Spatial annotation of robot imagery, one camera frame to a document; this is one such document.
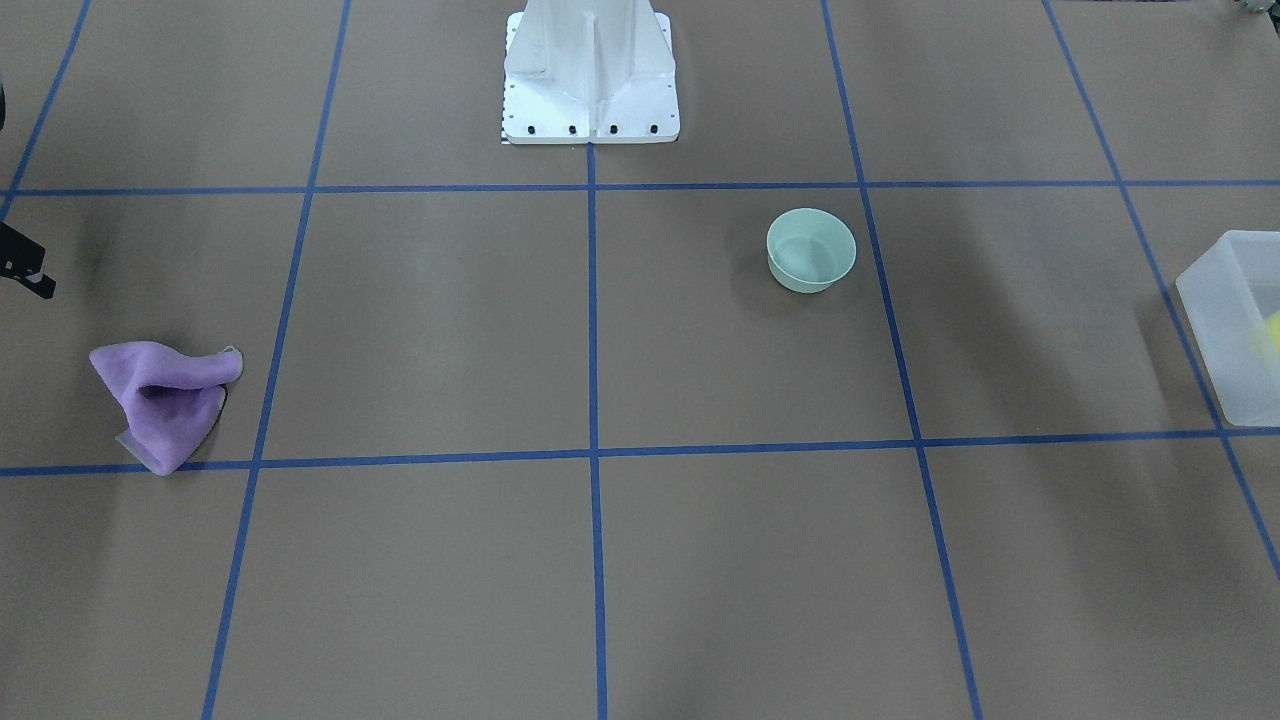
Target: translucent container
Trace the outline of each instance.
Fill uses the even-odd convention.
[[[1178,292],[1226,420],[1280,425],[1280,232],[1228,232]]]
[[[819,292],[849,274],[858,259],[854,233],[840,218],[813,208],[778,215],[765,237],[769,272],[782,287]]]

